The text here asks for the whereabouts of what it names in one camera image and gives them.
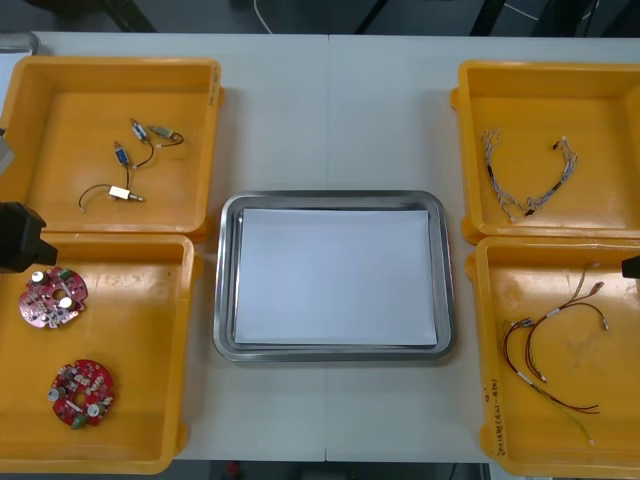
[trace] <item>stainless steel tray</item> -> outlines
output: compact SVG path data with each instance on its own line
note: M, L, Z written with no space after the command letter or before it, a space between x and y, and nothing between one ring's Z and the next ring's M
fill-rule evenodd
M436 345L265 345L234 341L236 294L245 209L277 210L427 210ZM435 360L455 343L453 284L449 240L440 201L420 191L273 191L231 197L222 210L216 280L213 341L225 358L247 362L350 360Z

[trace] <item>electronic component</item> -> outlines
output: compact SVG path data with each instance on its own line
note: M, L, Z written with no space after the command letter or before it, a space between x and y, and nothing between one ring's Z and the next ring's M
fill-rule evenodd
M174 132L170 128L149 125L149 130L165 140L171 140L171 143L157 143L156 148L175 147L184 142L184 137L178 132Z
M45 283L49 282L49 275L36 270L31 274L31 281L34 285L44 285Z
M104 420L114 399L108 370L93 360L77 360L58 371L47 395L56 416L73 430Z
M140 140L142 143L151 142L151 139L149 138L149 134L142 127L142 125L136 122L133 118L131 119L131 129L133 130L133 133L135 133L136 137L138 137L138 140Z
M122 200L137 200L138 202L144 202L144 198L138 195L134 195L126 188L116 187L115 185L113 185L109 189L109 195L111 195L114 198L120 198Z
M34 272L20 295L20 314L37 328L58 328L84 310L89 293L82 277L67 268Z
M124 148L122 148L122 145L118 142L113 142L113 147L115 148L116 157L118 158L120 165L123 167L129 165L129 156L127 155L127 152L124 151Z

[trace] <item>black wire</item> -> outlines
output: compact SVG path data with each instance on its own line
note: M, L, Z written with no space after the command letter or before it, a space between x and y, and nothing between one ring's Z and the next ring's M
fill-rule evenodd
M149 145L151 147L151 153L149 154L149 157L144 162L139 163L137 165L134 165L133 168L140 168L140 167L146 165L147 163L149 163L151 161L151 159L153 158L153 154L156 152L156 149L153 146L153 143L151 143L151 142L147 142L147 145Z
M456 473L456 468L458 468L458 464L454 463L453 467L451 467L451 473L449 474L449 480L452 480L453 474Z
M80 210L84 212L84 208L82 207L82 199L84 198L84 196L94 188L98 188L98 187L111 188L111 185L107 185L106 183L98 183L97 185L93 185L92 187L89 187L84 192L82 192L82 195L80 195L80 198L78 199L78 207L80 207Z
M586 37L589 33L589 27L591 27L591 21L593 20L593 14L596 11L596 7L598 6L598 0L593 0L593 5L591 5L591 13L589 14L589 18L587 19L587 24L584 27L584 31L582 32L582 36Z
M173 135L171 135L171 138L173 137L178 137L178 141L173 143L163 143L161 144L162 148L175 147L176 145L180 145L181 143L184 142L184 137L180 135L178 132L174 132Z

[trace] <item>red circuit board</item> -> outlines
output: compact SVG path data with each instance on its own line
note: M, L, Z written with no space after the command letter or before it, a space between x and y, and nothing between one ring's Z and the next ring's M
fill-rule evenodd
M45 281L37 284L29 279L27 291L20 295L20 314L34 327L58 328L85 309L87 286L80 275L66 268L55 267L41 273L44 274ZM61 297L73 299L73 308L61 308Z
M77 360L58 371L49 400L56 416L73 429L86 424L95 427L113 405L113 389L113 379L104 366Z

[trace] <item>orange plastic tray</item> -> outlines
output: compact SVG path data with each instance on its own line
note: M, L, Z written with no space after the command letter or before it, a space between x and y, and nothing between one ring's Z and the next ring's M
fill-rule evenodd
M0 120L16 155L0 176L0 201L26 203L49 232L180 233L202 240L221 100L220 66L211 59L25 58ZM113 201L96 190L82 213L78 198L89 186L124 187L114 141L133 163L148 156L130 118L169 127L185 142L156 150L151 163L133 171L131 191L145 202Z
M487 455L519 476L640 478L640 297L638 282L621 275L620 262L640 255L628 240L487 238L466 265L475 291ZM595 444L559 408L518 377L502 356L511 322L540 318L569 300L585 265L589 301L609 323L584 308L567 309L536 331L536 365L549 393L573 404L599 404L599 415L574 413ZM510 337L516 367L524 361L527 330Z
M186 443L181 426L187 326L195 264L179 235L49 234L58 264L78 272L86 310L57 330L37 329L18 299L34 267L0 277L0 471L157 473ZM47 391L80 358L104 364L116 401L98 427L71 430Z
M640 66L477 62L462 64L452 93L458 114L467 217L484 236L640 237ZM499 127L493 170L520 203L560 178L551 146L566 136L579 155L573 176L534 215L514 223L489 182L482 132Z

